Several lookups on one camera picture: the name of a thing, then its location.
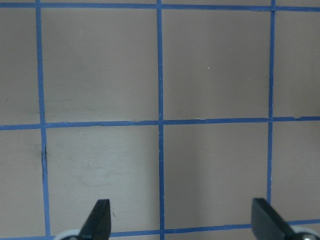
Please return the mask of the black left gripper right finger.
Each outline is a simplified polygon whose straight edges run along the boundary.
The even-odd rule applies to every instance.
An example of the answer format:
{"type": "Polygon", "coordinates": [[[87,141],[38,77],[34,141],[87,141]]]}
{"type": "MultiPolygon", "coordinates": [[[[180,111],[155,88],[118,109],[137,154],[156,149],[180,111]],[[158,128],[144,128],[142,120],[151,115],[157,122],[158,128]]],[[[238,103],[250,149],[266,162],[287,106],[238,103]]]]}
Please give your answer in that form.
{"type": "Polygon", "coordinates": [[[296,234],[264,198],[252,199],[251,230],[257,240],[290,240],[296,234]]]}

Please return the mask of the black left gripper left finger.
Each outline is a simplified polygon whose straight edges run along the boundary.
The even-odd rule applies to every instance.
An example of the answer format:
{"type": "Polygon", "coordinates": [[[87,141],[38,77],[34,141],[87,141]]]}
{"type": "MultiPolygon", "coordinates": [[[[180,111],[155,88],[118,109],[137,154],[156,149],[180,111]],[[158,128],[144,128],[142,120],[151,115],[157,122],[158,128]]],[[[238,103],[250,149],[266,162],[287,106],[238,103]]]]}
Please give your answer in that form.
{"type": "Polygon", "coordinates": [[[80,240],[108,240],[111,235],[111,206],[109,199],[99,199],[80,229],[80,240]]]}

